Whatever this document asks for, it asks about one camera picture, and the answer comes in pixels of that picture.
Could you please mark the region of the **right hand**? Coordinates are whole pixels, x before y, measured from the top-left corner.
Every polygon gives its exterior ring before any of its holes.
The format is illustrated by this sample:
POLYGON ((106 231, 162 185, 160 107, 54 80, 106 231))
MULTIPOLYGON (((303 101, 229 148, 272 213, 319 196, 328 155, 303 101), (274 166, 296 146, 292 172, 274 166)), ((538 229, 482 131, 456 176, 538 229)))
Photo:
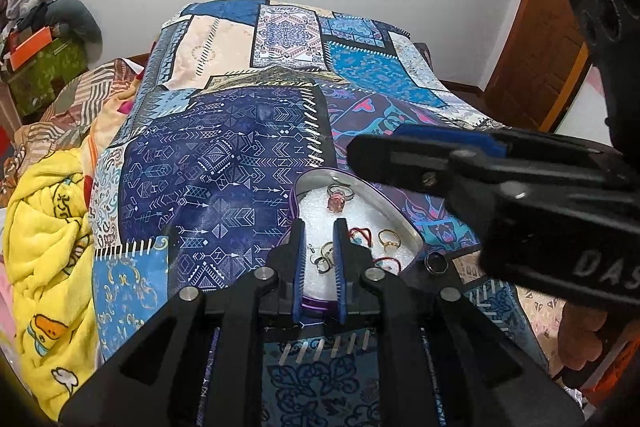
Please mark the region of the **right hand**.
POLYGON ((597 332, 608 314, 605 311, 565 303, 559 326, 558 350, 564 366, 580 371, 602 353, 602 341, 597 332))

